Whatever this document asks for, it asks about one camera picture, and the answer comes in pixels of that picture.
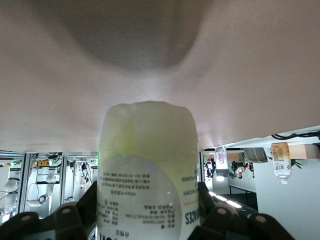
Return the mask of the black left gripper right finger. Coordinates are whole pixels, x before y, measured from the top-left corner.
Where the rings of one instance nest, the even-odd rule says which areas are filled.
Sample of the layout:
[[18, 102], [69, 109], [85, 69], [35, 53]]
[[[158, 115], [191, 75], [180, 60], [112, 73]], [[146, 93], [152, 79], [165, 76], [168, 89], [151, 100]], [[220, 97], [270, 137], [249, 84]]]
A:
[[272, 216], [255, 213], [242, 217], [227, 203], [214, 202], [204, 182], [198, 183], [200, 225], [192, 240], [295, 240]]

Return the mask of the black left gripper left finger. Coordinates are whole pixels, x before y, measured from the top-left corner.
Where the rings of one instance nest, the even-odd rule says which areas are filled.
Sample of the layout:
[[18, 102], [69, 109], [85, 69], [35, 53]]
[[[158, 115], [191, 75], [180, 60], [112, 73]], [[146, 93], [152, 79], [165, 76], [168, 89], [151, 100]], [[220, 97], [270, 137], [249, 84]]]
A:
[[97, 221], [97, 182], [77, 202], [65, 203], [40, 218], [22, 212], [0, 225], [0, 240], [88, 240]]

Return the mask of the clear plastic tennis ball can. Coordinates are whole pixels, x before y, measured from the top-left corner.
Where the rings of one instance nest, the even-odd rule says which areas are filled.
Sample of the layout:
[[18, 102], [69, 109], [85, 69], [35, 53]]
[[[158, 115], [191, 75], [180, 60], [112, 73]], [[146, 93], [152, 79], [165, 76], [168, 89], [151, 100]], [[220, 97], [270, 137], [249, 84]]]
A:
[[200, 225], [196, 162], [98, 160], [98, 240], [188, 240]]

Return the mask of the dark background table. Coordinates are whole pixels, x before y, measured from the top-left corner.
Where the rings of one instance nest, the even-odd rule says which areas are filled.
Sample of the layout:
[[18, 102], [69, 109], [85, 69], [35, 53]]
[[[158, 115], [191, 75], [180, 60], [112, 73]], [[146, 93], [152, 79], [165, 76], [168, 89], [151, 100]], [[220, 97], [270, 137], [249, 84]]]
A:
[[258, 200], [256, 192], [252, 190], [246, 190], [233, 185], [228, 185], [229, 197], [243, 205], [258, 210]]

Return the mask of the background person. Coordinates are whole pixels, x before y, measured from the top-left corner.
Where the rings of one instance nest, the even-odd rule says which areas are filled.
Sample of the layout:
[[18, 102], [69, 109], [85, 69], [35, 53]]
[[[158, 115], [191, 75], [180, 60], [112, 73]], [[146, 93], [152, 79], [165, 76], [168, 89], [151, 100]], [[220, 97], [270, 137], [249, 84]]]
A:
[[212, 161], [211, 159], [208, 159], [204, 165], [204, 173], [205, 173], [206, 179], [212, 178], [214, 176], [215, 167], [216, 167], [215, 162]]
[[242, 162], [240, 166], [236, 168], [237, 177], [242, 179], [246, 170], [249, 170], [252, 173], [252, 177], [255, 178], [254, 166], [250, 162]]

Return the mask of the clear bottle pink label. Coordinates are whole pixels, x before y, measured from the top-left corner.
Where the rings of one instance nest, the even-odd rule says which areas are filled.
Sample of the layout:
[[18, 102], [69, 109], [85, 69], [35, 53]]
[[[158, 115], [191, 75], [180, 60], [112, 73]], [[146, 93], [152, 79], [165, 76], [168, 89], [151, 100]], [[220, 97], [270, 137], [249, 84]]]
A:
[[229, 174], [227, 152], [224, 146], [219, 146], [215, 148], [214, 160], [216, 180], [218, 182], [223, 182]]

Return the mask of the grey moulded chair shell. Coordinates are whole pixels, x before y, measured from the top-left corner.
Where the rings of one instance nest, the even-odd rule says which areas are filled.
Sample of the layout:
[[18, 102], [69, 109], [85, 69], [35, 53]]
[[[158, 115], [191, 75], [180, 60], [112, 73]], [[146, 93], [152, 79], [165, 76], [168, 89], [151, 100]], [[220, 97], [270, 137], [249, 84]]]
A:
[[244, 157], [249, 163], [267, 163], [268, 158], [263, 147], [244, 148]]

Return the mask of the clear bottle yellow label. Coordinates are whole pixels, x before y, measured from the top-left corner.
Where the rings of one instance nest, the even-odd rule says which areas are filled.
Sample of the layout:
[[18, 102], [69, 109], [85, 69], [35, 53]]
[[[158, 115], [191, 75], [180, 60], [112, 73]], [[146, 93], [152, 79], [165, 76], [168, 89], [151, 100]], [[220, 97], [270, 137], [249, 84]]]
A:
[[273, 172], [283, 185], [287, 185], [292, 175], [289, 145], [286, 142], [272, 143], [270, 150], [273, 160]]

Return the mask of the wooden block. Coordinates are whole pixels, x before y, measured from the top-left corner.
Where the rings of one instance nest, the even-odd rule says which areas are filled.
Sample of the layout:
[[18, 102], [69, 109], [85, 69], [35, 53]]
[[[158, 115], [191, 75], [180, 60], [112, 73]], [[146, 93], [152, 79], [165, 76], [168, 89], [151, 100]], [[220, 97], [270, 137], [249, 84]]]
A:
[[289, 155], [295, 160], [320, 159], [319, 149], [313, 144], [290, 145]]

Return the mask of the aluminium rack frame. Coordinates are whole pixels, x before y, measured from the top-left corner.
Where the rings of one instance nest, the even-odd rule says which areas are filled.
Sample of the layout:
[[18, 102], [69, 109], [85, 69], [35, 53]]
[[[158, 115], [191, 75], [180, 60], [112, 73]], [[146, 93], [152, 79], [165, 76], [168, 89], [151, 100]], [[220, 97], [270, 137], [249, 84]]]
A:
[[[38, 168], [38, 161], [49, 167]], [[41, 218], [77, 202], [98, 175], [98, 153], [0, 150], [0, 224], [22, 212]]]

